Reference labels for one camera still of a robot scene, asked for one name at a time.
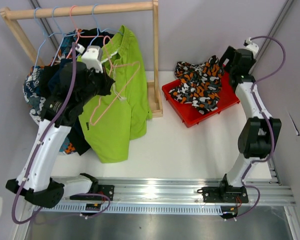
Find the orange camouflage shorts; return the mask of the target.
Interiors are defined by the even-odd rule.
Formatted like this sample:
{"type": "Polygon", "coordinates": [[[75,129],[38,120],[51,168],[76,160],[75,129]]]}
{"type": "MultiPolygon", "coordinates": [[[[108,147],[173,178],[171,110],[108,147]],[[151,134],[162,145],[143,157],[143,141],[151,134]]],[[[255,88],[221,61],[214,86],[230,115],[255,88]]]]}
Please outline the orange camouflage shorts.
{"type": "Polygon", "coordinates": [[[218,109],[224,74],[216,55],[199,64],[178,61],[174,75],[179,84],[168,93],[178,103],[189,104],[202,115],[208,114],[218,109]]]}

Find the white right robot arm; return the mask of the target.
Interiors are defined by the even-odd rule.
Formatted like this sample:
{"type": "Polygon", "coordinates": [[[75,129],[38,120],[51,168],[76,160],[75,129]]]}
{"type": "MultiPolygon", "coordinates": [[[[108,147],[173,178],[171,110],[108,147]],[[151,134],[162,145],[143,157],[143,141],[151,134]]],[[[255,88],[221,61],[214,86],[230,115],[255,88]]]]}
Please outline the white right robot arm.
{"type": "Polygon", "coordinates": [[[224,175],[218,196],[229,202],[236,194],[243,195],[245,178],[257,165],[267,162],[273,155],[282,122],[274,118],[263,104],[255,78],[250,69],[255,64],[257,49],[253,45],[235,49],[229,46],[219,61],[228,73],[229,84],[240,100],[246,123],[238,137],[239,155],[231,170],[224,175]]]}

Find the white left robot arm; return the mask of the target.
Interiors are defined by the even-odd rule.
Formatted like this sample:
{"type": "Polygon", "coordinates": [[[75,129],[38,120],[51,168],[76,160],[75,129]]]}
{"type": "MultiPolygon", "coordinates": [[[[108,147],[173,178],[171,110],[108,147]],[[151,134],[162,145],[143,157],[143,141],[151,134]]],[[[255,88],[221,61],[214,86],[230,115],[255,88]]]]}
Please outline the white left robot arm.
{"type": "Polygon", "coordinates": [[[111,94],[114,80],[83,62],[68,62],[59,81],[45,100],[35,143],[20,175],[6,183],[6,189],[36,206],[53,208],[62,198],[84,196],[93,200],[99,193],[97,178],[81,173],[75,177],[52,178],[51,173],[65,138],[71,132],[84,105],[95,96],[111,94]]]}

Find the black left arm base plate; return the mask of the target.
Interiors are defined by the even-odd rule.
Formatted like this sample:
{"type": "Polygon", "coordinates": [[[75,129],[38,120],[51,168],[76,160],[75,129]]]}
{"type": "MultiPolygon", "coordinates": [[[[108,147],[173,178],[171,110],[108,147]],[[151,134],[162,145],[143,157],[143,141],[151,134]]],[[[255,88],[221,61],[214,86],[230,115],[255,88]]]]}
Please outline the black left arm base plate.
{"type": "MultiPolygon", "coordinates": [[[[88,194],[100,194],[105,195],[110,200],[113,200],[115,193],[115,186],[110,184],[99,184],[93,183],[90,190],[87,192],[88,194]]],[[[106,198],[96,195],[72,195],[69,197],[70,200],[80,200],[80,201],[106,201],[106,198]]]]}

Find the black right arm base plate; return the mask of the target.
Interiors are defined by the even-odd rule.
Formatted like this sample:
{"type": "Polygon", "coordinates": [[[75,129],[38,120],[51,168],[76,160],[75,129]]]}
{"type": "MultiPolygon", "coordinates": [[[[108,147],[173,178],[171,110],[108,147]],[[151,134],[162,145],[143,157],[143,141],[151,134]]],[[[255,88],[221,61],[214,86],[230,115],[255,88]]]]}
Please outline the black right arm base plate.
{"type": "Polygon", "coordinates": [[[247,190],[245,187],[206,186],[196,191],[203,196],[204,203],[239,203],[247,204],[249,202],[247,190]]]}

